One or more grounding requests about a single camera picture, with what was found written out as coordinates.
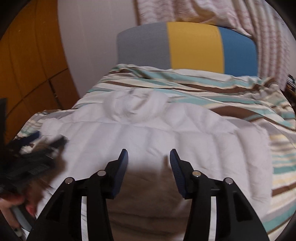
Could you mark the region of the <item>person's left hand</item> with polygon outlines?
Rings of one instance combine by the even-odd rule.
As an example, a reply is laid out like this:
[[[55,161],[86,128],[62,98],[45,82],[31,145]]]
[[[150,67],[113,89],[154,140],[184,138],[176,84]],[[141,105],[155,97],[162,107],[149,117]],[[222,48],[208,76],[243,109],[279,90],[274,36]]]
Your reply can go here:
[[[23,195],[6,195],[1,197],[1,212],[13,230],[21,226],[17,215],[22,205],[24,205],[23,208],[30,216],[35,217],[37,202],[34,198]]]

